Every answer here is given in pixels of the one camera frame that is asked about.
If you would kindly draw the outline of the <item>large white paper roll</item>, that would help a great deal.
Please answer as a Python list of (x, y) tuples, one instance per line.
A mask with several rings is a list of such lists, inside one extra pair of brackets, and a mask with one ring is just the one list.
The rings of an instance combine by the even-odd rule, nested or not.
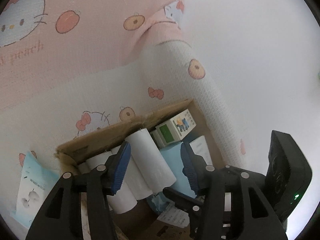
[(146, 128), (127, 136), (125, 141), (130, 144), (131, 155), (153, 193), (159, 193), (176, 182), (175, 175)]

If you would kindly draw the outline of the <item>blue white sachet pack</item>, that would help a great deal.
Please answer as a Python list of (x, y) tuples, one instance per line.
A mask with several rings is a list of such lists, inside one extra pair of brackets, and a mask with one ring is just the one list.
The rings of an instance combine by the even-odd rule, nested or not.
[(16, 210), (13, 211), (11, 216), (29, 229), (60, 176), (56, 170), (43, 167), (33, 151), (19, 154), (19, 161), (22, 164), (21, 179)]

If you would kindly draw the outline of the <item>small white paper roll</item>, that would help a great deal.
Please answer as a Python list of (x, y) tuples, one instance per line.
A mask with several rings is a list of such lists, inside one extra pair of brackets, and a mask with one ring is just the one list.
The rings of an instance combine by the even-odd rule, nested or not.
[(124, 180), (136, 200), (145, 199), (153, 194), (132, 157), (130, 157)]

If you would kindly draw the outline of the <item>light blue lucky pack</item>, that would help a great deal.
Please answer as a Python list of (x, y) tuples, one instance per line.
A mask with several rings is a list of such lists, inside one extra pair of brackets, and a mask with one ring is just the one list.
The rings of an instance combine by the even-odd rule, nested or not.
[[(176, 177), (176, 182), (170, 187), (191, 198), (196, 198), (196, 194), (191, 189), (187, 176), (183, 174), (184, 165), (181, 158), (182, 144), (183, 142), (177, 142), (175, 144), (168, 145), (167, 147), (161, 148), (160, 153)], [(149, 196), (146, 201), (151, 209), (158, 215), (160, 215), (171, 202), (171, 200), (165, 197), (163, 192)]]

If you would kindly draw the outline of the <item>white rectangular box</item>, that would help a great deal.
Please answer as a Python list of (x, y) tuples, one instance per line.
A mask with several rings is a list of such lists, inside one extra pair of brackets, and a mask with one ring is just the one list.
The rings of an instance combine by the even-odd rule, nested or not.
[(190, 142), (191, 149), (193, 150), (195, 155), (201, 156), (207, 165), (212, 165), (213, 162), (210, 156), (209, 148), (205, 139), (205, 136), (202, 135), (192, 142)]

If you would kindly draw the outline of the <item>green white small carton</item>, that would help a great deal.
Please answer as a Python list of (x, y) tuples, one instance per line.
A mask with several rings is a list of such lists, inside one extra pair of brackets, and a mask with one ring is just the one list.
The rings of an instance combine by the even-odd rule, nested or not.
[(165, 146), (184, 139), (194, 128), (196, 122), (189, 109), (156, 126), (156, 130)]

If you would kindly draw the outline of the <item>pink hello kitty blanket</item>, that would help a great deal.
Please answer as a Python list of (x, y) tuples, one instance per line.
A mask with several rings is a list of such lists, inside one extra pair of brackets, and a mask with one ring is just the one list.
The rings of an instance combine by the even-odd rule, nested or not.
[(194, 99), (225, 162), (244, 166), (238, 128), (213, 76), (216, 0), (9, 0), (1, 13), (1, 215), (12, 215), (23, 155), (58, 170), (64, 142)]

